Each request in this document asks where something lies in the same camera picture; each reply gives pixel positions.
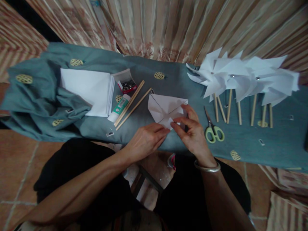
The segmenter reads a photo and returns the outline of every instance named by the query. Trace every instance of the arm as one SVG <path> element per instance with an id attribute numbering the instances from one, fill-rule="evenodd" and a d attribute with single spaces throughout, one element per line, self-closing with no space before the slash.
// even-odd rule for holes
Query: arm
<path id="1" fill-rule="evenodd" d="M 193 153 L 201 167 L 213 168 L 217 166 L 205 140 L 204 130 L 194 109 L 189 105 L 182 105 L 189 118 L 180 117 L 174 122 L 182 122 L 188 126 L 187 133 L 177 125 L 171 123 L 175 132 Z M 233 195 L 221 171 L 216 173 L 201 172 L 205 191 L 205 201 L 213 230 L 255 230 L 248 216 Z"/>
<path id="2" fill-rule="evenodd" d="M 155 151 L 169 132 L 160 124 L 139 128 L 125 148 L 56 189 L 17 224 L 31 221 L 64 228 L 74 222 L 110 181 Z"/>

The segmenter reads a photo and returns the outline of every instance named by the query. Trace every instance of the bangle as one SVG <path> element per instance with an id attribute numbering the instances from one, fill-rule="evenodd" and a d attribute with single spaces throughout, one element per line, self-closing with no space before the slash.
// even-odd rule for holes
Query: bangle
<path id="1" fill-rule="evenodd" d="M 204 172 L 218 172 L 220 170 L 220 164 L 216 161 L 217 166 L 214 168 L 204 168 L 198 165 L 197 160 L 195 160 L 195 167 Z"/>

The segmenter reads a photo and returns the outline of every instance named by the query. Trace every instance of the chopstick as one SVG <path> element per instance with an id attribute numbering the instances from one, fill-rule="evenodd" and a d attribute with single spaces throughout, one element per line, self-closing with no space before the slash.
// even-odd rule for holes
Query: chopstick
<path id="1" fill-rule="evenodd" d="M 264 127 L 265 126 L 265 116 L 266 116 L 266 105 L 264 105 L 263 107 L 263 115 L 262 115 L 262 124 L 261 124 L 261 127 Z"/>
<path id="2" fill-rule="evenodd" d="M 254 114 L 255 114 L 255 111 L 256 111 L 256 103 L 257 103 L 257 94 L 255 94 L 254 98 L 253 98 L 253 106 L 252 106 L 252 112 L 251 112 L 250 126 L 253 126 L 253 123 L 254 123 Z"/>
<path id="3" fill-rule="evenodd" d="M 274 124 L 273 124 L 273 109 L 272 109 L 272 104 L 269 104 L 269 111 L 270 111 L 270 113 L 269 113 L 269 127 L 270 128 L 273 128 L 274 127 Z"/>
<path id="4" fill-rule="evenodd" d="M 242 125 L 241 102 L 237 102 L 237 109 L 238 109 L 238 121 L 239 124 Z"/>
<path id="5" fill-rule="evenodd" d="M 222 108 L 222 105 L 221 105 L 221 101 L 220 101 L 219 96 L 217 96 L 217 99 L 218 99 L 218 104 L 219 104 L 220 111 L 221 111 L 221 114 L 222 114 L 222 118 L 224 119 L 224 122 L 226 123 L 226 122 L 227 122 L 226 116 L 225 116 L 224 110 L 223 110 L 223 108 Z"/>
<path id="6" fill-rule="evenodd" d="M 227 124 L 229 123 L 229 120 L 230 120 L 231 98 L 232 98 L 232 89 L 230 89 L 230 94 L 229 94 L 229 104 L 228 104 L 228 114 L 227 114 Z"/>
<path id="7" fill-rule="evenodd" d="M 131 112 L 126 116 L 126 118 L 120 123 L 120 125 L 116 128 L 116 131 L 119 130 L 119 128 L 124 124 L 124 122 L 129 118 L 129 116 L 134 112 L 134 110 L 138 107 L 138 105 L 141 103 L 141 101 L 147 96 L 147 94 L 150 92 L 152 88 L 150 88 L 147 93 L 144 94 L 144 96 L 141 98 L 141 100 L 136 104 L 136 106 L 131 110 Z"/>
<path id="8" fill-rule="evenodd" d="M 119 118 L 116 120 L 116 122 L 114 123 L 114 126 L 116 127 L 120 121 L 122 120 L 122 118 L 125 116 L 127 110 L 129 109 L 129 107 L 131 106 L 131 104 L 133 103 L 133 101 L 135 100 L 136 96 L 138 95 L 139 91 L 141 90 L 141 88 L 144 85 L 144 81 L 142 80 L 139 87 L 137 88 L 137 90 L 135 91 L 135 93 L 133 94 L 133 96 L 131 97 L 131 100 L 128 102 L 127 106 L 124 108 L 124 110 L 122 111 L 121 115 L 119 116 Z"/>
<path id="9" fill-rule="evenodd" d="M 217 97 L 216 94 L 214 93 L 214 98 L 215 98 L 215 115 L 216 115 L 216 122 L 219 122 L 218 118 L 218 108 L 217 108 Z"/>

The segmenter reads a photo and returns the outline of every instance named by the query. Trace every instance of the small box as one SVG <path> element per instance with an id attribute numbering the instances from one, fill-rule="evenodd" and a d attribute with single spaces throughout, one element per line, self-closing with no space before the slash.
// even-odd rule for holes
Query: small box
<path id="1" fill-rule="evenodd" d="M 124 94 L 137 89 L 137 84 L 133 80 L 129 68 L 124 71 L 112 74 L 112 76 L 115 78 L 116 83 L 119 85 L 121 91 Z"/>

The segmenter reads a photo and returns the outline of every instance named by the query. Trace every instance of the scissors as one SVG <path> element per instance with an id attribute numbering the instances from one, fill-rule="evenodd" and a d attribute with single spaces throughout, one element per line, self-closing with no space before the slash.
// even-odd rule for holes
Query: scissors
<path id="1" fill-rule="evenodd" d="M 224 141 L 225 140 L 224 132 L 219 127 L 213 125 L 211 118 L 210 118 L 208 112 L 205 109 L 205 106 L 204 106 L 204 110 L 205 110 L 206 117 L 208 118 L 208 122 L 209 122 L 209 126 L 205 130 L 206 140 L 210 143 L 215 143 L 216 140 L 218 140 L 220 142 Z"/>

